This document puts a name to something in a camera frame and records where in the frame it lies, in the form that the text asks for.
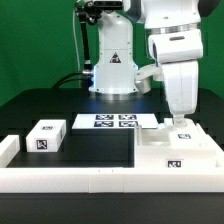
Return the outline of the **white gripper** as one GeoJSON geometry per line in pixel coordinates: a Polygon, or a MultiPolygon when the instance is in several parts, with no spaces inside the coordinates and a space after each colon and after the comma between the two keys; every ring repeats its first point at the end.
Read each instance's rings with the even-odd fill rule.
{"type": "Polygon", "coordinates": [[[150,35],[150,56],[162,70],[166,99],[173,124],[186,125],[185,115],[193,114],[198,96],[198,60],[203,57],[201,31],[150,35]]]}

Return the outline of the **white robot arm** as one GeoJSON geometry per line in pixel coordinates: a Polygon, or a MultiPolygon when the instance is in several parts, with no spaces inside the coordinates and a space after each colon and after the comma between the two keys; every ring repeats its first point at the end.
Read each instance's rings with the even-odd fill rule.
{"type": "Polygon", "coordinates": [[[99,61],[90,91],[105,95],[151,90],[149,77],[164,83],[173,123],[182,125],[196,110],[198,60],[204,49],[199,23],[221,0],[93,0],[99,11],[99,61]],[[145,29],[147,54],[154,63],[133,59],[133,23],[145,29]]]}

